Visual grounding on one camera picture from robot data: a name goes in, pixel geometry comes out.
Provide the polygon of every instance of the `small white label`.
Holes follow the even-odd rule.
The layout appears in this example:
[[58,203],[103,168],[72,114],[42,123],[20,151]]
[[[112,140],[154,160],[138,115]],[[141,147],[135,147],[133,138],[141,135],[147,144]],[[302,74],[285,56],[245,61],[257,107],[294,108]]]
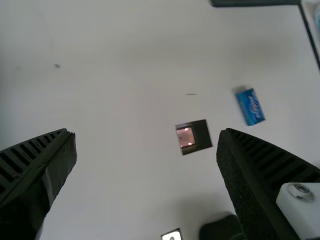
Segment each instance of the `small white label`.
[[180,232],[173,231],[162,236],[162,240],[181,240]]

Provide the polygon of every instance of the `metal screw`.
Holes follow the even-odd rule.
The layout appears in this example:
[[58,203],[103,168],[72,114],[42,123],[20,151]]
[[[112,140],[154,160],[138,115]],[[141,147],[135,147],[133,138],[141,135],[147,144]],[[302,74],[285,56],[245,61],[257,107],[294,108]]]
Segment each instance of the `metal screw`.
[[301,183],[291,183],[288,185],[289,193],[296,199],[303,202],[312,202],[314,200],[314,194],[309,188]]
[[299,192],[302,192],[302,193],[305,193],[305,194],[307,194],[307,193],[310,192],[310,190],[309,190],[308,187],[306,187],[305,185],[302,185],[302,184],[300,184],[300,183],[295,184],[294,187],[295,187]]

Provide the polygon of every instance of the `black square frame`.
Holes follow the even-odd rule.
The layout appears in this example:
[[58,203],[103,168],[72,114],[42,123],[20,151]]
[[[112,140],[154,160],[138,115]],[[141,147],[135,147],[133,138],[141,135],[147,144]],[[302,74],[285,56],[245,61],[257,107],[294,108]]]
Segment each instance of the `black square frame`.
[[195,143],[190,146],[181,147],[182,155],[191,154],[213,146],[207,121],[205,119],[182,123],[175,126],[176,130],[184,128],[192,128]]
[[301,0],[210,0],[211,5],[215,8],[245,8],[245,7],[266,7],[266,6],[283,6],[283,5],[296,5],[299,8],[303,24],[308,35],[313,55],[320,70],[320,59],[317,52],[315,41],[312,37],[309,24],[305,15],[304,8],[302,7]]

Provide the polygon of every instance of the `small square object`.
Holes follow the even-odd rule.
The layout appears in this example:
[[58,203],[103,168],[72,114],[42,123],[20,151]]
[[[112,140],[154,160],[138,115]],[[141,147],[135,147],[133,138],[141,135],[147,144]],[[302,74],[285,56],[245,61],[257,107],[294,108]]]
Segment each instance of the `small square object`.
[[253,88],[238,92],[236,94],[236,98],[248,126],[252,126],[266,120],[256,92]]
[[205,119],[175,126],[182,155],[212,147]]
[[161,236],[162,240],[182,240],[181,234],[180,234],[180,228],[173,230],[171,232],[168,232]]

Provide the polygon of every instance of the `blue gum pack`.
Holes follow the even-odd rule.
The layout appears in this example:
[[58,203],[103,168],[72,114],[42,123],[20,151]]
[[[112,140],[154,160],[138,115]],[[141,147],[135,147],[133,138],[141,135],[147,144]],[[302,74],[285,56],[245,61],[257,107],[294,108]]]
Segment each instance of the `blue gum pack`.
[[236,98],[240,104],[245,122],[248,126],[265,120],[256,92],[253,88],[238,92]]

